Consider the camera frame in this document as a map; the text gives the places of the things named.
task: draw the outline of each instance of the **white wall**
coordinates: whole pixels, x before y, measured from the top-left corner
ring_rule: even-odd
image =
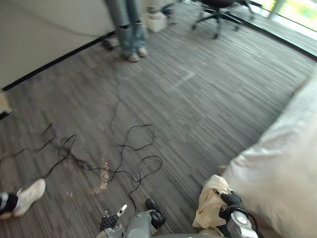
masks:
[[[0,0],[0,88],[112,30],[103,0]]]

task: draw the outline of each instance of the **person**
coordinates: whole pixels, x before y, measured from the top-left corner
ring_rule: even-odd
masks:
[[[105,1],[120,42],[121,54],[130,62],[147,56],[140,0]]]
[[[0,192],[0,219],[23,216],[32,203],[43,196],[45,187],[45,180],[41,178],[17,194]]]

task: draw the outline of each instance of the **jeans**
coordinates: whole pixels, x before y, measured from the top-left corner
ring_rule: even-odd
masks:
[[[115,26],[123,56],[137,54],[145,46],[145,34],[141,23],[140,0],[105,0]]]

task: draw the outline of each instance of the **black baseboard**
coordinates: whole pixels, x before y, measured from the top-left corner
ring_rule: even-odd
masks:
[[[86,48],[88,48],[90,46],[93,46],[94,44],[96,44],[96,43],[98,43],[98,42],[100,42],[100,41],[102,41],[102,40],[104,40],[104,39],[106,39],[106,38],[108,38],[110,36],[113,36],[114,34],[115,34],[114,31],[110,32],[108,34],[105,34],[104,36],[101,36],[101,37],[93,40],[92,42],[89,42],[89,43],[87,43],[87,44],[85,44],[85,45],[83,45],[83,46],[81,46],[81,47],[79,47],[79,48],[77,48],[77,49],[75,49],[75,50],[73,50],[73,51],[71,51],[71,52],[69,52],[69,53],[67,53],[67,54],[65,54],[65,55],[63,55],[63,56],[51,61],[51,62],[49,62],[49,63],[47,63],[47,64],[45,64],[45,65],[43,65],[42,67],[39,67],[38,69],[35,69],[34,71],[32,71],[32,72],[28,73],[27,75],[19,78],[18,80],[14,81],[13,83],[10,83],[9,85],[5,86],[4,88],[2,88],[2,90],[3,91],[7,91],[7,90],[17,86],[18,84],[24,82],[25,80],[30,79],[31,77],[33,77],[34,75],[42,72],[43,70],[53,66],[54,64],[57,64],[57,63],[65,60],[65,59],[67,59],[68,57],[71,57],[74,54],[77,54],[78,52],[81,52],[82,50],[84,50],[84,49],[86,49]]]

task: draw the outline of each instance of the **black cable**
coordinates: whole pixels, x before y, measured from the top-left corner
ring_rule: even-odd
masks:
[[[113,115],[112,115],[112,118],[109,122],[109,129],[110,131],[112,132],[112,134],[114,134],[114,131],[112,129],[112,124],[117,116],[117,111],[118,111],[118,106],[120,104],[120,102],[122,102],[122,98],[120,97],[120,94],[119,94],[119,86],[120,86],[120,82],[119,80],[116,80],[115,81],[115,91],[116,91],[116,96],[117,96],[117,102],[115,104],[115,107],[113,108]],[[47,120],[47,117],[45,115],[45,113],[43,112],[43,116],[44,118]],[[138,147],[138,148],[135,148],[133,147],[132,145],[129,145],[128,144],[128,140],[129,140],[129,137],[130,137],[130,134],[136,130],[137,128],[143,128],[143,127],[149,127],[151,128],[150,132],[151,132],[151,140],[149,143],[141,146],[141,147]],[[53,136],[52,138],[46,138],[46,133],[48,132],[48,130],[52,130],[53,131]],[[57,132],[55,131],[54,127],[53,127],[53,123],[50,123],[42,133],[39,134],[39,136],[42,138],[42,140],[44,141],[44,144],[39,147],[39,148],[30,148],[30,147],[24,147],[23,149],[19,150],[18,152],[15,152],[15,153],[12,153],[10,155],[5,155],[3,156],[2,158],[0,158],[0,163],[2,162],[2,160],[6,159],[6,158],[14,158],[16,156],[18,156],[19,154],[21,154],[23,151],[30,151],[30,152],[33,152],[33,153],[39,153],[40,151],[42,151],[45,147],[47,147],[48,145],[52,146],[53,148],[55,148],[57,150],[57,156],[58,158],[60,159],[59,161],[57,161],[44,175],[38,177],[37,179],[46,179],[48,176],[51,175],[51,173],[53,172],[53,170],[58,166],[60,165],[61,163],[63,163],[65,160],[67,159],[72,159],[81,169],[83,170],[87,170],[87,171],[92,171],[93,173],[95,173],[99,178],[100,178],[100,175],[97,174],[95,172],[95,170],[104,170],[105,168],[102,168],[102,167],[93,167],[91,166],[91,164],[85,160],[82,160],[80,158],[78,158],[73,152],[72,152],[72,148],[75,144],[75,141],[76,141],[76,138],[77,138],[77,135],[74,134],[74,135],[71,135],[69,137],[63,137],[59,142],[56,141],[56,136],[57,135]],[[161,169],[162,167],[162,164],[163,164],[163,161],[162,159],[157,156],[157,155],[149,155],[149,156],[146,156],[144,158],[141,159],[141,161],[139,162],[138,164],[138,169],[137,169],[137,173],[138,173],[138,179],[135,179],[132,174],[128,171],[124,171],[124,170],[119,170],[120,167],[122,166],[122,163],[124,161],[124,150],[125,148],[129,148],[131,149],[132,151],[140,151],[148,146],[151,146],[154,144],[155,142],[155,128],[152,124],[143,124],[143,125],[135,125],[135,126],[132,126],[128,129],[127,133],[126,133],[126,136],[124,138],[124,142],[123,144],[119,144],[118,146],[120,147],[120,156],[119,156],[119,165],[116,167],[116,169],[113,171],[113,170],[110,170],[110,169],[107,169],[110,173],[112,173],[112,177],[107,181],[107,183],[111,182],[115,175],[116,174],[120,174],[120,173],[123,173],[123,174],[127,174],[129,175],[129,177],[131,178],[131,180],[134,182],[134,183],[137,183],[137,186],[128,193],[128,197],[131,199],[132,203],[133,203],[133,206],[134,206],[134,213],[136,214],[136,203],[133,199],[133,197],[131,196],[133,192],[135,192],[141,185],[141,182],[143,179],[145,179],[146,177],[148,177],[149,175],[157,172],[158,170]],[[152,171],[152,172],[149,172],[143,176],[141,176],[141,171],[140,171],[140,167],[141,165],[148,159],[155,159],[155,160],[158,160],[159,161],[159,165],[158,167]]]
[[[256,226],[256,233],[258,235],[258,238],[260,238],[259,227],[258,227],[258,222],[257,222],[256,218],[249,212],[248,212],[248,215],[253,219],[254,225]]]

